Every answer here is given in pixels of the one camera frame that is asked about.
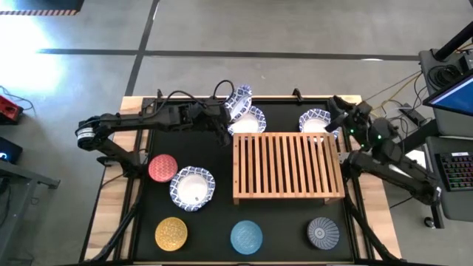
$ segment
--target keyboard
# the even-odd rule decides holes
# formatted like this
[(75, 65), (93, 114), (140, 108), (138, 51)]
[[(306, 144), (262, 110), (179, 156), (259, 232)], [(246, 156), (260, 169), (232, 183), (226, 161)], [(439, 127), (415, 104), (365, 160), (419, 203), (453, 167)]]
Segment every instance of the keyboard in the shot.
[(473, 190), (473, 152), (436, 154), (447, 191)]

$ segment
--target concrete floor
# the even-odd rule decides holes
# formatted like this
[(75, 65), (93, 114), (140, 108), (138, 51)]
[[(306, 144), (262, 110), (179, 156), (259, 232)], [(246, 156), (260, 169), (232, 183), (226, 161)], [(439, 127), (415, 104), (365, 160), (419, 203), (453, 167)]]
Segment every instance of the concrete floor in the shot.
[[(76, 147), (73, 132), (79, 120), (119, 109), (135, 62), (134, 55), (60, 54), (138, 50), (151, 6), (152, 0), (86, 0), (75, 17), (0, 17), (0, 84), (36, 109), (20, 125), (2, 126), (0, 135), (24, 147), (21, 166), (61, 180), (57, 191), (38, 191), (40, 203), (31, 206), (18, 238), (17, 256), (31, 253), (34, 265), (78, 260), (103, 167), (95, 162), (98, 153)], [(146, 49), (416, 55), (444, 44), (472, 15), (468, 0), (161, 0)], [(66, 50), (35, 53), (40, 48)], [(419, 69), (415, 61), (145, 56), (132, 94), (155, 95), (159, 88), (208, 95), (229, 78), (259, 95), (297, 87), (304, 94), (367, 98)], [(396, 98), (414, 99), (412, 87)], [(419, 110), (432, 116), (430, 108)], [(391, 185), (387, 194), (390, 204), (408, 197)], [(446, 229), (430, 230), (422, 224), (427, 215), (413, 200), (393, 208), (403, 257), (470, 265), (473, 224), (447, 220)]]

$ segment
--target blue plate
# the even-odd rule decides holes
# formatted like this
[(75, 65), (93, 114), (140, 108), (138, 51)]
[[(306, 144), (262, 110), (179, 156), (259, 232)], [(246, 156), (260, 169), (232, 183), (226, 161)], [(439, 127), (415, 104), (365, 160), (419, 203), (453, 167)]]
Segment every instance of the blue plate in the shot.
[(246, 114), (251, 106), (251, 87), (242, 85), (235, 89), (235, 93), (225, 103), (225, 108), (230, 112), (231, 121), (234, 122)]
[[(312, 120), (319, 120), (324, 125), (328, 125), (330, 123), (330, 113), (322, 109), (310, 109), (309, 111), (301, 115), (301, 117), (299, 117), (299, 131), (307, 132), (307, 133), (327, 132), (325, 131), (325, 129), (313, 131), (313, 130), (307, 130), (306, 128), (304, 130), (304, 125), (306, 123), (311, 123)], [(336, 139), (338, 137), (338, 130), (334, 130), (332, 133), (335, 135), (335, 139)]]
[(310, 222), (307, 227), (307, 236), (310, 242), (317, 248), (330, 250), (337, 245), (340, 232), (337, 225), (331, 219), (319, 217)]
[[(251, 125), (251, 122), (254, 121), (255, 125), (252, 127), (243, 127)], [(243, 115), (238, 121), (231, 124), (228, 127), (228, 133), (234, 135), (234, 133), (261, 133), (266, 129), (266, 117), (263, 112), (255, 106), (250, 107), (250, 110), (246, 115)]]
[(248, 220), (238, 222), (230, 235), (231, 245), (243, 255), (250, 255), (259, 250), (263, 243), (263, 232), (259, 226)]
[(171, 180), (169, 194), (175, 205), (184, 211), (197, 211), (212, 199), (215, 180), (209, 171), (187, 166)]

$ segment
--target wooden slatted crate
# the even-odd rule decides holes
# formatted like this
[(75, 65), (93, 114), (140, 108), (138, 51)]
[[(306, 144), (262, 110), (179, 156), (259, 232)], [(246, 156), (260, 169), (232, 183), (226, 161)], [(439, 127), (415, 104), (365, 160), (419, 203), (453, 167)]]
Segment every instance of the wooden slatted crate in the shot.
[(345, 196), (333, 134), (234, 135), (234, 204), (239, 199)]

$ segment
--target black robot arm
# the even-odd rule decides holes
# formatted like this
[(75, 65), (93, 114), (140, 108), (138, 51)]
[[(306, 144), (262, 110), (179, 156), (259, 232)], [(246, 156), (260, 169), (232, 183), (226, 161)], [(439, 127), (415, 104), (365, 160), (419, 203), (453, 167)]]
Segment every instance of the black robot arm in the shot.
[[(333, 119), (326, 130), (332, 132), (343, 126), (361, 145), (359, 151), (341, 155), (342, 175), (346, 179), (367, 172), (407, 190), (424, 204), (438, 204), (441, 193), (438, 181), (403, 154), (402, 148), (392, 141), (398, 136), (395, 126), (385, 118), (371, 121), (372, 107), (364, 101), (355, 105), (334, 96), (329, 104)], [(392, 170), (389, 165), (396, 166), (410, 177)]]
[(125, 177), (137, 177), (143, 166), (136, 152), (126, 151), (109, 139), (115, 132), (156, 129), (162, 132), (201, 131), (214, 132), (222, 146), (231, 142), (228, 134), (230, 114), (215, 98), (195, 100), (195, 103), (167, 105), (167, 98), (150, 115), (103, 114), (81, 121), (75, 134), (78, 146), (86, 151), (99, 151), (105, 157), (97, 160), (106, 165), (109, 161), (120, 163)]

